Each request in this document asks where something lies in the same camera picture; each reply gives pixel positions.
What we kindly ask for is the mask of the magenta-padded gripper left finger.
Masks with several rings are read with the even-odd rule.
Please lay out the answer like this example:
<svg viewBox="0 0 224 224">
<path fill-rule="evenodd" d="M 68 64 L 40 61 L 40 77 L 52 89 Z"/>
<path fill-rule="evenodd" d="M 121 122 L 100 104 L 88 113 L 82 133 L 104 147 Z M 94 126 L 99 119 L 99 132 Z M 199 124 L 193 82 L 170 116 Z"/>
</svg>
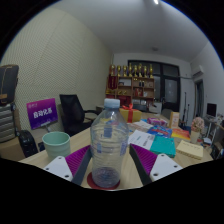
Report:
<svg viewBox="0 0 224 224">
<path fill-rule="evenodd" d="M 81 185 L 91 157 L 90 146 L 85 146 L 67 157 L 56 157 L 44 170 L 76 185 Z"/>
</svg>

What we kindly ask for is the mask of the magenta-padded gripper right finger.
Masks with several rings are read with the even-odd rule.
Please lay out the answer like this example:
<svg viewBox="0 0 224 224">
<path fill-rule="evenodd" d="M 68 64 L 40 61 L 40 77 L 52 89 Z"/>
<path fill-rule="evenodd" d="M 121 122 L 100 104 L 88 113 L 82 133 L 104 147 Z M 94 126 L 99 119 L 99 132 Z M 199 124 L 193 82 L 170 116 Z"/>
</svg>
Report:
<svg viewBox="0 0 224 224">
<path fill-rule="evenodd" d="M 182 169 L 166 154 L 156 155 L 134 144 L 130 145 L 129 153 L 143 185 L 150 184 Z"/>
</svg>

